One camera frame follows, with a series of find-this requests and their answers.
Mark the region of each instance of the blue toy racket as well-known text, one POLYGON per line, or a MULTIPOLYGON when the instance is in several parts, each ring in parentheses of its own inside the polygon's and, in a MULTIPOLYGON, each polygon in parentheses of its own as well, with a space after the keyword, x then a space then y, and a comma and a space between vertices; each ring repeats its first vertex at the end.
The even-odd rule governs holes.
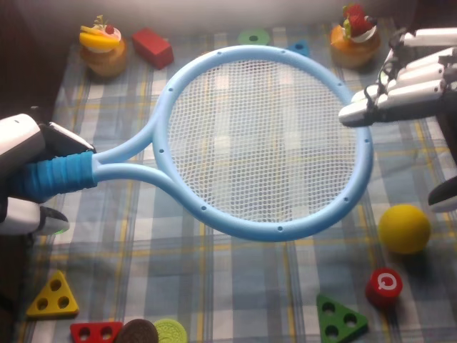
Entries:
POLYGON ((22 194, 42 198, 139 180, 226 234, 299 239, 347 215, 368 183, 369 130, 338 122, 350 101, 350 91, 306 57, 231 46, 178 71, 148 124, 127 142, 30 164, 14 182, 22 194), (150 143, 158 169, 121 163, 150 143))

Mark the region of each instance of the racket net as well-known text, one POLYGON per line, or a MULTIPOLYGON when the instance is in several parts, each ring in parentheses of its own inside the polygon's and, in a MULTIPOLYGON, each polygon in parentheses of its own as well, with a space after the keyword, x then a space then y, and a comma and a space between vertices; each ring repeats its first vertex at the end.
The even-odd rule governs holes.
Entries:
POLYGON ((325 84, 272 61, 222 64, 174 104, 169 147, 206 203, 254 222, 288 222, 328 205, 349 181, 356 131, 325 84))

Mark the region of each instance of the table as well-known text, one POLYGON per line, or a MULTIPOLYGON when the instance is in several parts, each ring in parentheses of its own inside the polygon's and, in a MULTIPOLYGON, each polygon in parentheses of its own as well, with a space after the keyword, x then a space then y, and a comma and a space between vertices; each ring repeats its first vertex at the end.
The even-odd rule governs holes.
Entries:
MULTIPOLYGON (((393 23, 380 20, 383 47, 358 72, 336 68, 330 57, 331 24, 274 28, 272 45, 306 39, 311 58, 354 91, 375 79, 393 23)), ((99 151, 132 137, 181 66, 204 51, 236 44, 238 32, 171 37, 176 62, 156 71, 130 50, 117 79, 89 77, 75 46, 56 103, 54 120, 99 151)), ((168 317, 180 321, 191 342, 320 342, 319 292, 365 314, 364 342, 457 341, 457 217, 432 214, 430 190, 456 174, 435 119, 371 128, 375 162, 367 192, 341 222, 313 237, 264 244, 236 239, 196 221, 160 189, 139 182, 104 182, 53 198, 49 206, 69 218, 64 234, 39 239, 24 280, 23 312, 15 342, 70 342, 74 322, 168 317), (423 254, 387 254, 376 223, 394 204, 422 208, 433 223, 423 254), (376 311, 364 287, 376 267, 403 278, 394 312, 376 311), (80 306, 75 319, 25 321, 24 312, 45 281, 60 269, 80 306)), ((154 165, 152 149, 134 162, 154 165)))

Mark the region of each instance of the green triangle block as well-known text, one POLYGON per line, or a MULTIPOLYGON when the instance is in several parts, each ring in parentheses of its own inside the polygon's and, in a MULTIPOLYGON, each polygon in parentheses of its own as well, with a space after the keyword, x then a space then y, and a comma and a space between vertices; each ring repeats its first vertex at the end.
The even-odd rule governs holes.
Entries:
POLYGON ((322 294, 316 302, 322 343, 347 343, 368 330, 368 320, 362 314, 322 294))

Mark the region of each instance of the red button with letter q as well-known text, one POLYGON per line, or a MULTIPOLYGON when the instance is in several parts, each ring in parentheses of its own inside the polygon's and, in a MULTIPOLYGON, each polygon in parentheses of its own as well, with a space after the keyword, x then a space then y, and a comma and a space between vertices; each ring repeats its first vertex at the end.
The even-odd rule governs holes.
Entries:
POLYGON ((403 282, 395 270, 379 268, 371 275, 365 295, 373 306, 385 309, 396 302, 402 289, 403 282))

